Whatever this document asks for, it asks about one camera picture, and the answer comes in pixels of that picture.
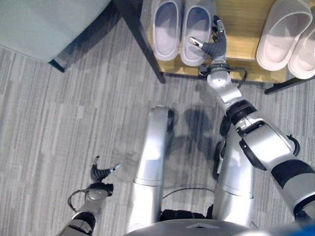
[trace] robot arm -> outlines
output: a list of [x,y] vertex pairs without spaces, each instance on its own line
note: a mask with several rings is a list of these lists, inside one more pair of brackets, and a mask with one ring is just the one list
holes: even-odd
[[78,192],[85,192],[85,202],[82,207],[76,211],[73,218],[57,234],[57,236],[91,236],[96,223],[100,221],[101,210],[104,207],[105,199],[112,195],[114,186],[112,184],[102,183],[110,173],[118,169],[121,165],[115,165],[106,170],[97,168],[98,157],[95,158],[91,167],[91,184],[85,190],[74,192],[68,199],[70,207],[76,211],[71,204],[71,197]]
[[226,63],[226,39],[222,21],[215,16],[214,43],[194,37],[189,42],[212,58],[207,77],[208,91],[235,126],[244,154],[256,168],[268,171],[292,214],[315,219],[314,168],[293,154],[287,136],[248,102],[231,82]]

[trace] gray chair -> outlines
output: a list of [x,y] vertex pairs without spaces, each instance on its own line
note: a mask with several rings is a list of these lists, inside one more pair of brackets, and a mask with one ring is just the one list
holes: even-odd
[[48,62],[71,43],[110,0],[0,0],[0,46]]

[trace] pair of slippers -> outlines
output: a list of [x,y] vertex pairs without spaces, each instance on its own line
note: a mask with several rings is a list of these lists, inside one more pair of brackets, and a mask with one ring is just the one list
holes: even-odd
[[188,42],[196,37],[208,42],[213,17],[217,13],[215,0],[162,0],[153,4],[153,48],[157,59],[173,60],[182,38],[181,59],[189,66],[201,65],[206,54]]
[[256,53],[258,64],[270,71],[288,66],[296,78],[315,75],[315,8],[308,0],[276,0]]

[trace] black metal frame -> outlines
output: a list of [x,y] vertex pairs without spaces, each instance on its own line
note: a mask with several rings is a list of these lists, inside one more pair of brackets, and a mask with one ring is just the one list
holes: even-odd
[[306,79],[306,80],[293,78],[293,79],[287,80],[287,81],[280,83],[280,84],[274,84],[273,87],[265,90],[265,94],[266,95],[273,94],[275,92],[279,92],[281,90],[284,90],[284,89],[287,89],[287,88],[290,88],[290,87],[293,87],[296,85],[300,85],[302,83],[308,82],[308,81],[313,80],[313,79],[315,79],[315,75],[309,79]]
[[132,35],[139,44],[144,56],[147,58],[152,70],[156,74],[158,80],[164,84],[165,78],[160,72],[160,67],[158,65],[157,59],[153,54],[153,50],[150,46],[146,33],[137,17],[134,7],[127,0],[113,0],[114,4],[118,8],[120,14],[128,25]]
[[52,65],[54,68],[59,70],[61,73],[64,73],[64,68],[55,60],[51,60],[50,62],[48,62],[48,64]]

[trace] floor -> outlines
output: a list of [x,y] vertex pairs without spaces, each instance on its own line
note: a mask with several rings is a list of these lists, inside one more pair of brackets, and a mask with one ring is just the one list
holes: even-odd
[[[148,29],[150,7],[142,22]],[[0,49],[0,234],[56,235],[71,218],[68,196],[85,188],[93,158],[99,166],[121,163],[96,235],[120,236],[128,195],[141,153],[147,116],[155,105],[179,114],[166,150],[167,194],[181,187],[215,188],[213,153],[222,113],[204,81],[166,76],[152,69],[114,5],[58,57],[64,74],[50,65]],[[245,83],[241,92],[302,147],[300,158],[315,165],[315,81],[269,96],[269,85]],[[293,221],[268,173],[255,171],[253,222],[268,228]],[[83,196],[74,200],[75,207]],[[213,194],[174,193],[163,209],[206,213]]]

